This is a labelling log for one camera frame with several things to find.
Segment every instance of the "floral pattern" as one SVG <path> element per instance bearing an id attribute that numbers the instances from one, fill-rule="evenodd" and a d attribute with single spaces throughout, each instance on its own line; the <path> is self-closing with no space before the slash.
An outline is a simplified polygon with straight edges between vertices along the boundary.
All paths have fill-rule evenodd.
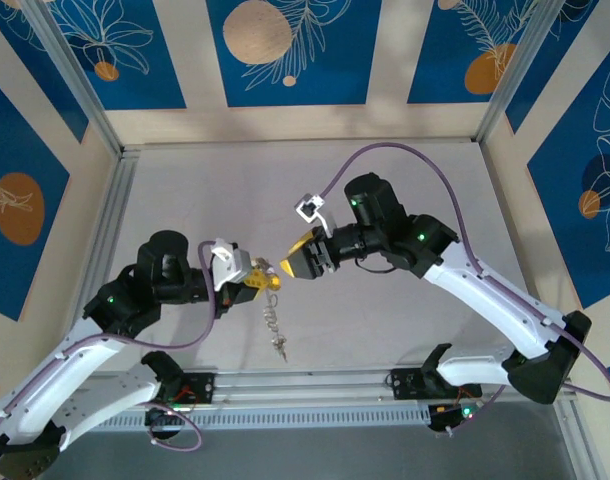
<path id="1" fill-rule="evenodd" d="M 0 17 L 7 23 L 10 31 L 18 38 L 28 42 L 37 50 L 44 52 L 43 44 L 36 37 L 27 18 L 19 8 L 15 8 L 7 2 L 0 0 Z"/>
<path id="2" fill-rule="evenodd" d="M 138 49 L 154 32 L 123 20 L 122 0 L 56 0 L 50 10 L 84 68 L 108 81 L 118 78 L 118 66 L 149 73 Z"/>

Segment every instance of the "metal extrusion bar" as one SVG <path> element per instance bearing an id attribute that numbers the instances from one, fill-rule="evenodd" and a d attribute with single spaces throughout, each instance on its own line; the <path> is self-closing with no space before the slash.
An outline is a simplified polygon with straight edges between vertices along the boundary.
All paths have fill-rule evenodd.
<path id="1" fill-rule="evenodd" d="M 598 452 L 587 436 L 587 427 L 575 400 L 561 400 L 554 404 L 554 411 L 561 427 L 565 446 L 577 478 L 583 480 L 607 480 Z"/>
<path id="2" fill-rule="evenodd" d="M 80 318 L 83 307 L 107 281 L 118 241 L 118 232 L 136 173 L 137 160 L 138 157 L 123 158 L 113 172 L 72 320 Z"/>
<path id="3" fill-rule="evenodd" d="M 476 131 L 475 139 L 478 143 L 487 141 L 496 123 L 505 113 L 566 0 L 534 1 L 539 2 L 539 5 L 525 28 L 518 48 L 501 77 L 496 91 L 492 94 L 489 108 Z"/>
<path id="4" fill-rule="evenodd" d="M 193 410 L 187 415 L 204 430 L 429 425 L 431 422 L 429 408 L 421 405 L 244 410 L 201 408 Z M 177 430 L 180 425 L 179 420 L 163 429 Z M 93 431 L 142 432 L 146 428 L 144 410 L 131 410 L 107 420 Z"/>
<path id="5" fill-rule="evenodd" d="M 118 161 L 122 145 L 114 131 L 96 92 L 89 83 L 72 49 L 54 21 L 49 7 L 42 0 L 19 0 L 23 14 L 45 51 L 72 91 L 74 98 L 96 127 L 105 147 Z"/>

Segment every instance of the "purple cable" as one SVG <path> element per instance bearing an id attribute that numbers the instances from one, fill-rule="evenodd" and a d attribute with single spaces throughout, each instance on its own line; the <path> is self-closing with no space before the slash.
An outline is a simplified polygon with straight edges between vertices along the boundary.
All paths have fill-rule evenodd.
<path id="1" fill-rule="evenodd" d="M 375 150 L 377 148 L 384 148 L 384 147 L 399 148 L 399 149 L 405 150 L 406 152 L 409 152 L 413 155 L 416 155 L 418 158 L 423 160 L 432 170 L 434 170 L 434 173 L 436 175 L 438 175 L 438 178 L 441 179 L 441 181 L 443 182 L 443 185 L 445 185 L 445 188 L 447 189 L 449 198 L 452 200 L 452 205 L 454 205 L 454 210 L 456 211 L 456 220 L 458 221 L 458 228 L 460 229 L 461 236 L 463 237 L 463 245 L 465 246 L 465 251 L 467 252 L 467 257 L 471 260 L 472 265 L 474 265 L 474 268 L 476 269 L 477 273 L 479 275 L 482 274 L 483 269 L 480 267 L 480 265 L 476 261 L 476 257 L 474 256 L 474 252 L 472 251 L 472 247 L 469 242 L 469 237 L 467 236 L 467 229 L 465 228 L 465 220 L 463 219 L 463 213 L 461 212 L 461 206 L 458 203 L 458 199 L 456 198 L 456 193 L 454 192 L 452 185 L 449 183 L 449 180 L 447 180 L 447 177 L 445 176 L 443 171 L 440 168 L 438 168 L 438 165 L 436 165 L 427 155 L 425 155 L 423 152 L 421 152 L 419 150 L 416 150 L 414 147 L 410 147 L 409 145 L 405 145 L 403 143 L 397 143 L 397 142 L 379 142 L 379 143 L 372 143 L 371 145 L 367 145 L 367 146 L 357 150 L 351 157 L 349 157 L 347 159 L 347 161 L 343 164 L 343 166 L 340 168 L 338 173 L 334 176 L 334 178 L 332 178 L 332 181 L 329 182 L 329 185 L 327 185 L 325 190 L 323 190 L 323 193 L 321 193 L 321 198 L 324 199 L 325 197 L 327 197 L 329 192 L 332 190 L 332 188 L 334 188 L 336 186 L 336 184 L 339 182 L 339 180 L 341 179 L 343 174 L 347 171 L 349 166 L 352 163 L 354 163 L 354 160 L 356 160 L 362 154 L 369 152 L 370 150 Z"/>
<path id="2" fill-rule="evenodd" d="M 379 143 L 373 143 L 371 145 L 367 145 L 367 146 L 357 150 L 351 157 L 349 157 L 347 159 L 347 161 L 343 164 L 343 166 L 340 168 L 340 170 L 334 176 L 334 178 L 332 178 L 332 181 L 329 183 L 329 185 L 327 185 L 327 187 L 321 193 L 321 197 L 325 198 L 329 194 L 329 192 L 332 190 L 332 188 L 334 188 L 336 186 L 336 184 L 340 181 L 341 177 L 347 171 L 347 169 L 350 167 L 350 165 L 352 163 L 354 163 L 354 160 L 356 160 L 362 154 L 369 152 L 370 150 L 375 150 L 377 148 L 384 148 L 384 147 L 399 148 L 401 150 L 405 150 L 405 151 L 417 156 L 418 158 L 423 160 L 423 162 L 425 162 L 427 165 L 429 165 L 429 167 L 434 171 L 434 173 L 436 173 L 436 175 L 438 175 L 438 177 L 443 182 L 443 185 L 445 185 L 445 188 L 447 189 L 447 193 L 449 194 L 450 199 L 452 200 L 452 205 L 454 206 L 454 211 L 456 213 L 456 220 L 458 222 L 458 227 L 461 231 L 461 237 L 463 240 L 463 246 L 465 248 L 465 253 L 467 254 L 467 258 L 469 259 L 470 263 L 474 267 L 474 270 L 476 270 L 476 273 L 480 276 L 483 276 L 484 275 L 483 267 L 481 267 L 480 263 L 478 262 L 476 255 L 474 255 L 472 245 L 469 241 L 469 236 L 467 235 L 467 229 L 465 228 L 465 219 L 463 218 L 463 212 L 461 211 L 460 204 L 458 203 L 458 199 L 456 198 L 456 193 L 454 192 L 452 185 L 449 183 L 449 180 L 447 179 L 445 174 L 442 172 L 442 170 L 440 168 L 438 168 L 438 166 L 429 157 L 427 157 L 424 153 L 420 152 L 419 150 L 417 150 L 413 147 L 410 147 L 409 145 L 405 145 L 405 144 L 397 143 L 397 142 L 379 142 Z M 534 315 L 534 317 L 536 317 L 540 322 L 543 322 L 547 318 L 536 307 L 531 305 L 529 302 L 524 300 L 520 295 L 513 292 L 511 289 L 509 289 L 508 287 L 506 287 L 505 285 L 500 283 L 495 278 L 486 275 L 486 276 L 483 276 L 483 279 L 485 281 L 487 281 L 488 283 L 490 283 L 491 285 L 493 285 L 496 289 L 502 291 L 505 295 L 507 295 L 512 300 L 514 300 L 516 303 L 518 303 L 521 307 L 523 307 L 528 312 L 530 312 L 532 315 Z M 594 355 L 585 345 L 583 345 L 581 342 L 576 340 L 571 334 L 566 332 L 564 329 L 562 329 L 558 325 L 550 322 L 550 323 L 548 323 L 548 326 L 552 330 L 554 330 L 558 335 L 567 339 L 576 348 L 578 348 L 578 350 L 580 352 L 582 352 L 594 364 L 594 366 L 596 366 L 596 368 L 598 368 L 598 370 L 605 376 L 605 378 L 607 379 L 607 381 L 610 384 L 609 370 L 596 357 L 596 355 Z M 581 387 L 577 387 L 577 386 L 569 384 L 569 383 L 565 383 L 563 385 L 566 388 L 569 388 L 570 390 L 573 390 L 577 393 L 582 393 L 584 395 L 588 395 L 597 400 L 610 402 L 610 395 L 602 395 L 600 393 L 592 392 L 592 391 L 586 390 Z M 489 404 L 493 403 L 496 400 L 496 398 L 498 398 L 498 395 L 500 395 L 502 393 L 503 389 L 504 389 L 504 387 L 501 387 L 496 392 L 496 394 L 494 394 L 494 396 L 492 396 L 492 398 L 485 405 L 489 405 Z"/>
<path id="3" fill-rule="evenodd" d="M 203 272 L 203 277 L 205 278 L 205 285 L 207 287 L 207 298 L 209 300 L 209 322 L 207 324 L 207 327 L 203 331 L 203 333 L 201 333 L 198 338 L 196 338 L 195 340 L 193 340 L 189 343 L 185 343 L 182 345 L 158 345 L 155 343 L 148 343 L 148 342 L 142 342 L 140 340 L 134 340 L 131 338 L 125 338 L 125 337 L 121 337 L 120 335 L 114 335 L 114 334 L 101 333 L 98 335 L 91 335 L 87 338 L 84 338 L 83 340 L 80 340 L 80 341 L 74 343 L 72 346 L 63 350 L 62 353 L 64 355 L 64 358 L 54 358 L 50 363 L 45 365 L 45 367 L 43 367 L 43 369 L 38 374 L 36 374 L 34 376 L 34 378 L 32 378 L 29 382 L 27 382 L 27 385 L 25 385 L 14 396 L 14 398 L 3 409 L 3 412 L 5 412 L 8 415 L 11 414 L 12 410 L 14 410 L 14 408 L 16 408 L 18 403 L 23 398 L 25 398 L 25 396 L 36 385 L 42 383 L 43 380 L 46 377 L 48 377 L 60 363 L 63 363 L 68 357 L 70 357 L 71 355 L 76 353 L 81 348 L 84 348 L 90 344 L 96 343 L 98 340 L 101 340 L 101 341 L 116 340 L 118 342 L 121 342 L 121 343 L 124 343 L 127 345 L 137 345 L 140 347 L 150 348 L 150 349 L 154 349 L 154 350 L 168 351 L 168 352 L 178 352 L 180 350 L 186 350 L 188 348 L 192 348 L 192 347 L 200 344 L 201 342 L 203 342 L 207 338 L 207 336 L 211 333 L 212 329 L 214 328 L 214 323 L 216 321 L 216 292 L 214 291 L 214 283 L 212 281 L 212 276 L 209 273 L 208 263 L 205 260 L 205 256 L 203 255 L 203 250 L 205 249 L 205 247 L 214 245 L 214 243 L 215 243 L 214 241 L 205 241 L 205 242 L 201 242 L 198 245 L 198 261 L 200 262 L 201 270 Z"/>
<path id="4" fill-rule="evenodd" d="M 182 453 L 195 452 L 196 450 L 201 448 L 201 445 L 203 445 L 203 435 L 201 434 L 201 429 L 198 428 L 198 425 L 196 425 L 194 422 L 192 422 L 186 415 L 183 415 L 181 412 L 177 412 L 173 408 L 168 407 L 167 405 L 160 404 L 160 403 L 146 402 L 146 403 L 141 403 L 140 405 L 142 407 L 147 407 L 147 408 L 157 408 L 159 410 L 163 410 L 163 411 L 167 412 L 170 415 L 180 418 L 181 420 L 183 420 L 185 422 L 186 425 L 189 425 L 192 428 L 192 430 L 194 430 L 194 432 L 196 433 L 196 437 L 197 437 L 196 444 L 192 445 L 191 447 L 175 447 L 174 445 L 170 445 L 168 443 L 161 442 L 156 437 L 154 437 L 154 433 L 152 432 L 152 427 L 153 427 L 153 425 L 152 425 L 152 427 L 150 427 L 148 429 L 147 433 L 149 434 L 150 438 L 152 439 L 152 443 L 154 445 L 164 448 L 165 450 L 171 450 L 173 452 L 182 452 Z"/>

